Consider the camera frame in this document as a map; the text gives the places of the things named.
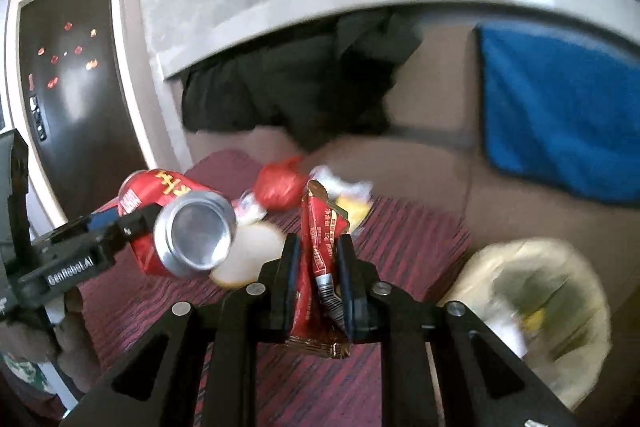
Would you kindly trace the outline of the gloved left hand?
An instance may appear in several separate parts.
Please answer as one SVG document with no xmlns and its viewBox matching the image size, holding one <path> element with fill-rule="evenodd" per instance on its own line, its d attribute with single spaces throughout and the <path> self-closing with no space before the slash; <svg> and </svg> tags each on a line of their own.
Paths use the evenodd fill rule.
<svg viewBox="0 0 640 427">
<path fill-rule="evenodd" d="M 101 367 L 86 327 L 79 289 L 64 296 L 65 317 L 52 334 L 17 321 L 1 322 L 1 351 L 32 363 L 55 362 L 81 392 L 98 381 Z"/>
</svg>

